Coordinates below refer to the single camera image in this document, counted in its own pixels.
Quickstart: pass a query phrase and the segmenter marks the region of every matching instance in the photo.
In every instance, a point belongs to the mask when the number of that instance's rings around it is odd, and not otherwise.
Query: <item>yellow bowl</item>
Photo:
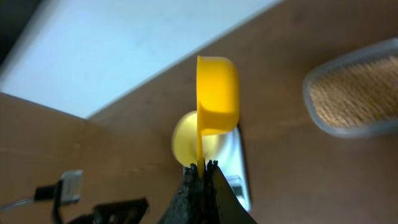
[[[225,134],[202,137],[203,155],[206,162],[214,160],[225,143]],[[197,164],[197,112],[187,113],[176,125],[172,139],[175,158],[183,166]]]

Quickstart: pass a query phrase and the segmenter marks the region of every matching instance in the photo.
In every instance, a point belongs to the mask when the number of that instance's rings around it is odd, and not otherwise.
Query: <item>gray cable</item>
[[[10,210],[12,208],[15,208],[15,207],[18,207],[21,205],[25,205],[28,203],[33,203],[33,201],[34,201],[33,198],[24,198],[24,199],[21,199],[21,200],[15,201],[15,202],[11,202],[11,203],[8,203],[5,205],[0,205],[0,212],[4,212],[6,210]]]

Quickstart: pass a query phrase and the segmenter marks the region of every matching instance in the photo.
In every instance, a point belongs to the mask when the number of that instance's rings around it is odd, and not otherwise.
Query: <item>clear plastic container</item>
[[[317,115],[315,108],[312,104],[312,100],[309,94],[309,86],[312,81],[316,80],[320,76],[328,75],[331,72],[339,70],[341,68],[348,67],[350,65],[356,65],[359,63],[373,62],[389,56],[398,57],[398,39],[390,39],[380,42],[378,44],[359,49],[355,52],[351,52],[342,57],[324,63],[319,67],[313,69],[305,78],[303,84],[303,95],[305,104],[310,112],[311,118],[315,124],[325,132],[342,138],[355,138],[363,136],[372,136],[375,134],[384,134],[398,131],[398,119],[390,121],[380,121],[378,123],[369,124],[360,128],[334,128],[324,123]]]

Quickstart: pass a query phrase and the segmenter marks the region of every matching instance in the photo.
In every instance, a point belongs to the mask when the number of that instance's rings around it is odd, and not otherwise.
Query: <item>yellow measuring scoop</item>
[[[197,117],[198,173],[203,177],[202,136],[228,133],[239,120],[238,73],[227,58],[198,56]]]

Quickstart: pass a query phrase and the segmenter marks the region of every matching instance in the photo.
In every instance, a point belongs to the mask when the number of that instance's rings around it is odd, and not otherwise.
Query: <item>brown granules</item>
[[[319,118],[356,128],[398,118],[398,58],[351,65],[321,75],[308,88]]]

